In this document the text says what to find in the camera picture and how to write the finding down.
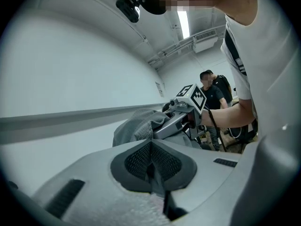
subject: wall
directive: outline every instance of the wall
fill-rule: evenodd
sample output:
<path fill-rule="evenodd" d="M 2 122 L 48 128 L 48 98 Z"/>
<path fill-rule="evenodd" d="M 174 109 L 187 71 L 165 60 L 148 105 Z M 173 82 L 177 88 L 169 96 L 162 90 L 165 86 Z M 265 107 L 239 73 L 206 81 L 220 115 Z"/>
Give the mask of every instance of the wall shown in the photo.
<path fill-rule="evenodd" d="M 218 40 L 212 48 L 199 53 L 191 52 L 186 54 L 172 63 L 165 65 L 159 70 L 159 75 L 162 78 L 166 97 L 174 97 L 184 86 L 197 83 L 202 87 L 199 79 L 199 74 L 205 70 L 212 70 L 215 74 L 226 76 L 232 88 L 233 96 L 236 92 L 234 79 L 231 73 L 228 62 L 220 48 L 222 40 Z"/>
<path fill-rule="evenodd" d="M 136 109 L 167 101 L 158 73 L 95 26 L 26 7 L 1 38 L 0 160 L 29 196 L 80 157 L 110 148 Z"/>

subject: black cable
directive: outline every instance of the black cable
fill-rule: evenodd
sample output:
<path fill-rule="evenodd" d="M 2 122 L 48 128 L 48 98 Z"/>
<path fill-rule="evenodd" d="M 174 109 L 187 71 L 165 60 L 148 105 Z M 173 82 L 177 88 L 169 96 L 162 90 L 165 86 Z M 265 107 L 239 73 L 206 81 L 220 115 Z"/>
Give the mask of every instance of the black cable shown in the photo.
<path fill-rule="evenodd" d="M 213 118 L 213 115 L 212 115 L 212 113 L 211 113 L 211 110 L 209 109 L 209 106 L 208 106 L 207 104 L 205 104 L 204 108 L 205 108 L 206 110 L 208 110 L 209 116 L 210 116 L 210 118 L 211 118 L 211 120 L 212 120 L 212 122 L 213 122 L 213 125 L 214 125 L 214 127 L 215 127 L 216 133 L 217 133 L 218 137 L 219 137 L 220 140 L 221 140 L 222 147 L 224 148 L 224 151 L 227 152 L 227 149 L 226 149 L 226 147 L 225 147 L 224 141 L 222 140 L 221 134 L 220 134 L 220 132 L 219 132 L 217 126 L 216 126 L 215 120 L 214 120 L 214 118 Z"/>

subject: ceiling light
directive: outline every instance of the ceiling light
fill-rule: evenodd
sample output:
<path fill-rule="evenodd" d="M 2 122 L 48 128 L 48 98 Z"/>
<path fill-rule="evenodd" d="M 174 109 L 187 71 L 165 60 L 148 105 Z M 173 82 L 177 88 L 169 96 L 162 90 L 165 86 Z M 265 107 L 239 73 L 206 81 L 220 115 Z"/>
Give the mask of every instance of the ceiling light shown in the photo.
<path fill-rule="evenodd" d="M 190 36 L 187 13 L 186 11 L 178 11 L 178 15 L 181 23 L 183 39 L 186 39 Z"/>

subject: black camera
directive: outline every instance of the black camera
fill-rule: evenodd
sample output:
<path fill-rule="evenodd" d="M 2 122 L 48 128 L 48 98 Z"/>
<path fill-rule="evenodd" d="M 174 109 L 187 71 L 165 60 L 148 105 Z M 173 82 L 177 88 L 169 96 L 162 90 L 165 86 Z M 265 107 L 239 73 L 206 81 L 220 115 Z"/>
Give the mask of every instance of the black camera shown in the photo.
<path fill-rule="evenodd" d="M 132 22 L 137 23 L 140 17 L 139 2 L 137 0 L 117 0 L 116 7 Z"/>

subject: man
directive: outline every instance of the man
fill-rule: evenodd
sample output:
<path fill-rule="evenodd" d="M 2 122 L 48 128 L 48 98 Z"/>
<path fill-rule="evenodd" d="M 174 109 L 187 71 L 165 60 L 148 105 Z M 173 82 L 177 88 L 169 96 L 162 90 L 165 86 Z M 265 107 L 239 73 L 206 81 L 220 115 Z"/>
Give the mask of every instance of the man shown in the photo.
<path fill-rule="evenodd" d="M 199 75 L 203 87 L 201 88 L 202 92 L 207 98 L 206 104 L 208 105 L 210 110 L 222 108 L 228 108 L 227 102 L 222 94 L 221 90 L 212 84 L 212 76 L 210 72 L 204 71 Z M 218 141 L 217 131 L 214 126 L 207 126 L 207 130 L 210 133 L 211 141 L 213 147 L 216 151 L 220 150 L 220 144 Z"/>
<path fill-rule="evenodd" d="M 273 0 L 139 0 L 153 14 L 170 6 L 215 7 L 226 14 L 226 32 L 239 57 L 223 52 L 230 63 L 239 103 L 212 110 L 218 127 L 235 128 L 250 124 L 258 116 L 259 136 L 301 119 L 301 101 L 291 101 L 287 91 L 300 88 L 301 47 L 285 14 Z M 203 110 L 202 123 L 213 126 Z"/>
<path fill-rule="evenodd" d="M 216 75 L 211 70 L 206 70 L 210 73 L 212 84 L 218 87 L 222 94 L 224 95 L 224 98 L 227 102 L 228 107 L 232 106 L 232 91 L 231 86 L 227 80 L 227 78 L 223 75 Z"/>

